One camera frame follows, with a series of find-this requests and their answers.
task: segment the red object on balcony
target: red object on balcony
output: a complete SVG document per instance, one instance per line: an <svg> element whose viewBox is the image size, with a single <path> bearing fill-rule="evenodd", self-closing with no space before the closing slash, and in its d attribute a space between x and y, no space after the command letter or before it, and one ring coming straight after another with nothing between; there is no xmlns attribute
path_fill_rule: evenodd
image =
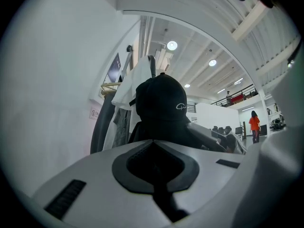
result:
<svg viewBox="0 0 304 228"><path fill-rule="evenodd" d="M240 94L236 97L231 98L231 103L234 103L234 102L237 102L237 101L240 101L240 100L243 100L243 94Z"/></svg>

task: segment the linear fluorescent light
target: linear fluorescent light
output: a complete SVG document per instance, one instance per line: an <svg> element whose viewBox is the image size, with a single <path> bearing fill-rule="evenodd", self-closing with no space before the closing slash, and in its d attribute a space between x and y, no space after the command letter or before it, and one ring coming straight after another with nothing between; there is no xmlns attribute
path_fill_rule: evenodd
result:
<svg viewBox="0 0 304 228"><path fill-rule="evenodd" d="M236 81L234 84L236 85L239 81L241 81L243 78L239 79L238 81Z"/></svg>
<svg viewBox="0 0 304 228"><path fill-rule="evenodd" d="M218 91L218 93L221 93L222 91L224 91L225 89L222 89L221 91Z"/></svg>
<svg viewBox="0 0 304 228"><path fill-rule="evenodd" d="M251 108L254 108L254 106L252 106L252 107L250 107L250 108L246 108L246 109L242 110L242 112L245 111L245 110L249 110L249 109L251 109Z"/></svg>

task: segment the person in orange shirt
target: person in orange shirt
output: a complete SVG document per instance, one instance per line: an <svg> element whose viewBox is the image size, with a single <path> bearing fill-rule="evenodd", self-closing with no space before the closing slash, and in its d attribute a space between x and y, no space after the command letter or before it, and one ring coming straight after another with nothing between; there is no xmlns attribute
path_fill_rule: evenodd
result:
<svg viewBox="0 0 304 228"><path fill-rule="evenodd" d="M250 132L252 131L253 143L260 142L260 120L257 117L255 111L251 112L251 118L249 120Z"/></svg>

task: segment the orange shirt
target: orange shirt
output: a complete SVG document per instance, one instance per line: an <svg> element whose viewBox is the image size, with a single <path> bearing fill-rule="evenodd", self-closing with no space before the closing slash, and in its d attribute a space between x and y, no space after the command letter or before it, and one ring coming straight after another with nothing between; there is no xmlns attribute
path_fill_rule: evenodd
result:
<svg viewBox="0 0 304 228"><path fill-rule="evenodd" d="M255 116L251 117L249 120L249 124L251 124L251 130L258 130L258 123L260 122L259 118Z"/></svg>

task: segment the dark hair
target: dark hair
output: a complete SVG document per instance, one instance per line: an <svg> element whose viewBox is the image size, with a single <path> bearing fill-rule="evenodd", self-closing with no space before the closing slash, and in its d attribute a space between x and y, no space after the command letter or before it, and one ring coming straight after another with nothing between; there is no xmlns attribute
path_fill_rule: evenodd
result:
<svg viewBox="0 0 304 228"><path fill-rule="evenodd" d="M252 111L251 112L251 116L254 118L255 116L257 116L256 112L255 111Z"/></svg>

